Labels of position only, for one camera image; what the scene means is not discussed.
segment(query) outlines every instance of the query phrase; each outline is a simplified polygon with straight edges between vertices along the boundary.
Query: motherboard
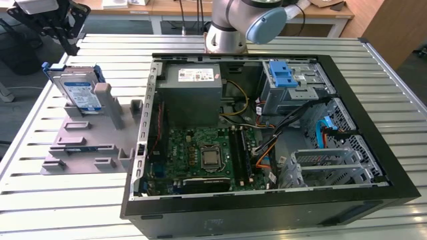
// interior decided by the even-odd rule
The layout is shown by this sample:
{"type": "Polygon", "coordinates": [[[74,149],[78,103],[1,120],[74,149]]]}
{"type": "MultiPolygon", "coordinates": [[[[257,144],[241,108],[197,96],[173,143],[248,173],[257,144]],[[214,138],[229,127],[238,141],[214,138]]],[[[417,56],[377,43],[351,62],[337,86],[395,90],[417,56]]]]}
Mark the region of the motherboard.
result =
{"type": "Polygon", "coordinates": [[[166,160],[148,168],[158,195],[265,189],[250,161],[250,128],[172,128],[166,146],[166,160]]]}

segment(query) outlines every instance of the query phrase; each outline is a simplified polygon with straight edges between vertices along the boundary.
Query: green motherboard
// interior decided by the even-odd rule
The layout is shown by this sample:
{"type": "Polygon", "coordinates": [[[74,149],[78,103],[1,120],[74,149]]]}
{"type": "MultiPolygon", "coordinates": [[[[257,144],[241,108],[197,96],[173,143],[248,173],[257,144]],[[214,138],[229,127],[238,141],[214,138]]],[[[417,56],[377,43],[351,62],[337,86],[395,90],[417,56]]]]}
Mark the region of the green motherboard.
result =
{"type": "MultiPolygon", "coordinates": [[[[176,194],[176,184],[190,178],[228,178],[228,191],[265,189],[261,171],[253,171],[250,181],[234,181],[236,156],[230,151],[228,128],[172,128],[168,134],[166,161],[150,166],[150,181],[160,195],[176,194]]],[[[246,149],[256,146],[253,130],[241,131],[246,149]]]]}

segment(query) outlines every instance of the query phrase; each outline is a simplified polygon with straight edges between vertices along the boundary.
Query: ram slot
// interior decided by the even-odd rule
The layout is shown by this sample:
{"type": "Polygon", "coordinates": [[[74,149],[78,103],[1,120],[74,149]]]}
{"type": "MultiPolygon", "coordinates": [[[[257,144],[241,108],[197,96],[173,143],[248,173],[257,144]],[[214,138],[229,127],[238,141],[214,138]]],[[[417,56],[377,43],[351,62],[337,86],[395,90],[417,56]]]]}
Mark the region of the ram slot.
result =
{"type": "Polygon", "coordinates": [[[242,147],[242,161],[241,161],[241,168],[245,169],[245,181],[252,183],[252,168],[250,168],[250,156],[249,156],[249,149],[246,145],[246,137],[245,131],[240,129],[240,142],[242,147]]]}
{"type": "Polygon", "coordinates": [[[228,141],[229,141],[229,153],[233,171],[233,180],[237,186],[244,186],[244,170],[241,168],[242,153],[240,151],[240,130],[229,128],[228,130],[228,141]]]}

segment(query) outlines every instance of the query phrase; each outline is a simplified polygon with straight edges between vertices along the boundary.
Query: wooden desk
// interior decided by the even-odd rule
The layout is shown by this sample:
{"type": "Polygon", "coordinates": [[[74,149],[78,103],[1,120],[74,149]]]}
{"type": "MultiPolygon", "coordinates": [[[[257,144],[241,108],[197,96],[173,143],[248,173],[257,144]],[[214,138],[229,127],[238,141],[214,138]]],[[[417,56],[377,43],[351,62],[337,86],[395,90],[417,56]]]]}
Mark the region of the wooden desk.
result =
{"type": "MultiPolygon", "coordinates": [[[[197,20],[197,4],[189,0],[181,0],[184,10],[184,20],[197,20]]],[[[212,15],[212,3],[202,3],[204,21],[210,21],[212,15]]],[[[347,21],[353,18],[353,13],[347,7],[341,11],[333,11],[328,7],[318,8],[314,5],[309,5],[304,9],[305,24],[325,24],[332,25],[328,32],[328,38],[337,38],[341,34],[347,21]]],[[[160,22],[161,21],[181,21],[181,8],[180,2],[173,0],[153,0],[150,9],[150,24],[153,34],[161,34],[160,22]]],[[[302,14],[298,14],[293,19],[288,21],[290,24],[302,23],[302,14]]]]}
{"type": "MultiPolygon", "coordinates": [[[[197,15],[197,4],[193,0],[181,0],[181,7],[184,10],[185,16],[196,16],[197,15]]],[[[169,15],[176,16],[181,15],[180,2],[173,0],[153,0],[153,5],[150,9],[152,15],[169,15]]],[[[202,3],[202,12],[205,16],[212,15],[212,3],[202,3]]],[[[309,5],[305,9],[305,17],[306,18],[324,18],[324,19],[352,19],[353,13],[349,11],[347,7],[341,9],[341,11],[333,11],[328,7],[318,8],[314,5],[309,5]]]]}
{"type": "MultiPolygon", "coordinates": [[[[150,0],[146,6],[128,5],[128,8],[102,9],[102,0],[74,0],[77,3],[85,4],[92,11],[88,16],[89,20],[145,20],[150,21],[152,32],[161,34],[161,21],[181,21],[180,2],[173,0],[150,0]]],[[[184,10],[184,20],[197,20],[197,4],[192,0],[181,0],[184,10]]],[[[0,4],[0,17],[8,16],[8,6],[0,4]]],[[[202,3],[204,21],[210,21],[212,3],[202,3]]],[[[305,24],[332,25],[328,32],[328,38],[337,38],[341,34],[347,21],[353,18],[353,13],[347,7],[341,11],[333,11],[328,7],[318,8],[314,5],[308,6],[305,12],[305,24]]],[[[289,24],[301,24],[302,15],[298,14],[293,19],[288,20],[289,24]]]]}
{"type": "Polygon", "coordinates": [[[145,6],[142,5],[130,5],[128,8],[117,9],[102,9],[102,0],[73,0],[78,4],[89,6],[90,15],[132,15],[132,14],[145,14],[149,15],[153,8],[153,0],[148,2],[145,6]]]}

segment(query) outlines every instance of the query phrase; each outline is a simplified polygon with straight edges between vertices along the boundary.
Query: blue drive bay latch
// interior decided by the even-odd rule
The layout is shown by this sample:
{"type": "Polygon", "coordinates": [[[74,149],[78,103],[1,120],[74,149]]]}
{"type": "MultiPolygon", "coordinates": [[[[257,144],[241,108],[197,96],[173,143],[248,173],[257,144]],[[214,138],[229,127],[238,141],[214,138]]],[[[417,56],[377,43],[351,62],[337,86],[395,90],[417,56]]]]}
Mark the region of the blue drive bay latch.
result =
{"type": "Polygon", "coordinates": [[[269,71],[276,88],[294,88],[298,83],[293,80],[292,70],[284,61],[269,61],[269,71]]]}

